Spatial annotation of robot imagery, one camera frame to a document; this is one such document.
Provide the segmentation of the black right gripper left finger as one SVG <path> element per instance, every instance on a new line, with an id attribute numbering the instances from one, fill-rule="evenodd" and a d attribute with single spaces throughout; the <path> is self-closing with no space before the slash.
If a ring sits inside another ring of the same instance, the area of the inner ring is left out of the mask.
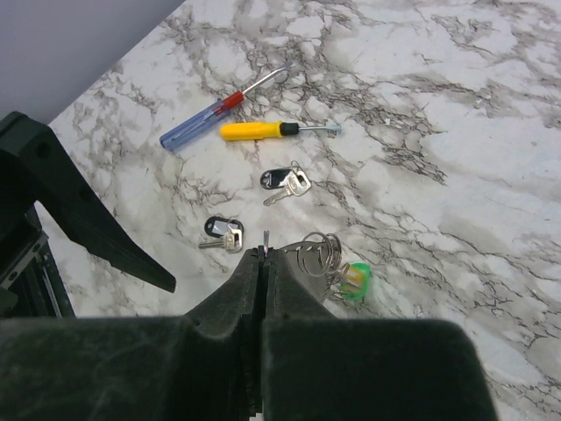
<path id="1" fill-rule="evenodd" d="M 4 420 L 246 420 L 262 409 L 263 251 L 175 317 L 1 323 Z"/>

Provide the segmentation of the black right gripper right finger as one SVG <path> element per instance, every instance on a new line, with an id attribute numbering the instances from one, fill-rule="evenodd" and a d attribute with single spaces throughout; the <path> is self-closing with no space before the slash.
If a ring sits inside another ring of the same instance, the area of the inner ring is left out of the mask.
<path id="1" fill-rule="evenodd" d="M 442 319 L 336 318 L 266 250 L 267 420 L 495 420 L 474 344 Z"/>

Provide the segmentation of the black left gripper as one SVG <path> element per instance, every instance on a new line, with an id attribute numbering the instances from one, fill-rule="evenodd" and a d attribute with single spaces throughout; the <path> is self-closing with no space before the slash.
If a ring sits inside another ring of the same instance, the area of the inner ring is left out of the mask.
<path id="1" fill-rule="evenodd" d="M 74 243 L 112 267 L 173 292 L 176 280 L 124 231 L 53 130 L 13 111 L 1 121 L 1 317 L 72 318 L 41 203 Z"/>

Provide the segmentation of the green key tag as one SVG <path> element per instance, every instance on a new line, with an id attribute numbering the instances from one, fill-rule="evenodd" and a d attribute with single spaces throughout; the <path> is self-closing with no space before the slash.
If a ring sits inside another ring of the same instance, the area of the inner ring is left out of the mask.
<path id="1" fill-rule="evenodd" d="M 348 301 L 363 299 L 369 290 L 372 270 L 367 263 L 353 262 L 342 265 L 335 275 L 336 294 Z"/>

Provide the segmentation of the silver key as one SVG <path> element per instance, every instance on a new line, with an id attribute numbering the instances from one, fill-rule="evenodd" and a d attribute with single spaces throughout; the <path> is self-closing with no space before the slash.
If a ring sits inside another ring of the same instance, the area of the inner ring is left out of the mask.
<path id="1" fill-rule="evenodd" d="M 220 239 L 200 243 L 198 248 L 220 248 L 226 253 L 238 253 L 243 248 L 243 232 L 240 229 L 230 229 Z"/>
<path id="2" fill-rule="evenodd" d="M 265 206 L 271 206 L 289 196 L 303 196 L 311 189 L 311 182 L 300 164 L 292 161 L 290 167 L 292 172 L 288 176 L 287 185 L 283 189 L 273 189 L 276 193 L 263 202 Z"/>

